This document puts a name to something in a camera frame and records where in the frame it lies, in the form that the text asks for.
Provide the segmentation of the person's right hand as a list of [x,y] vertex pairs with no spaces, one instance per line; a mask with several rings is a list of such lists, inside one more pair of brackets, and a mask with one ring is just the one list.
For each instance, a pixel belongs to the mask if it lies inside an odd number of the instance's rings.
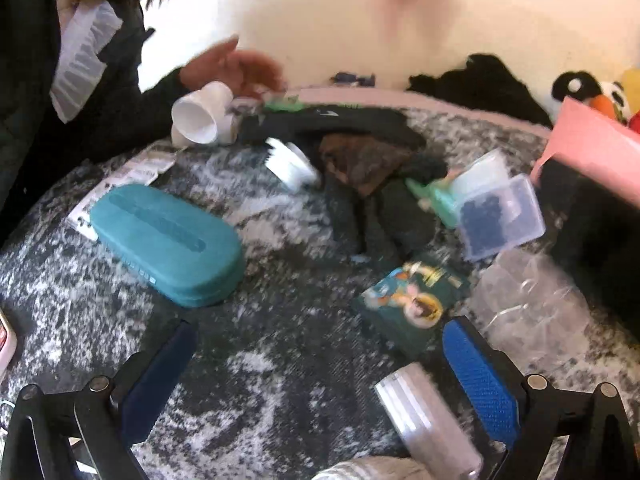
[[214,44],[179,70],[181,83],[190,91],[211,82],[225,84],[237,98],[260,99],[266,92],[283,92],[283,67],[256,50],[238,49],[236,35]]

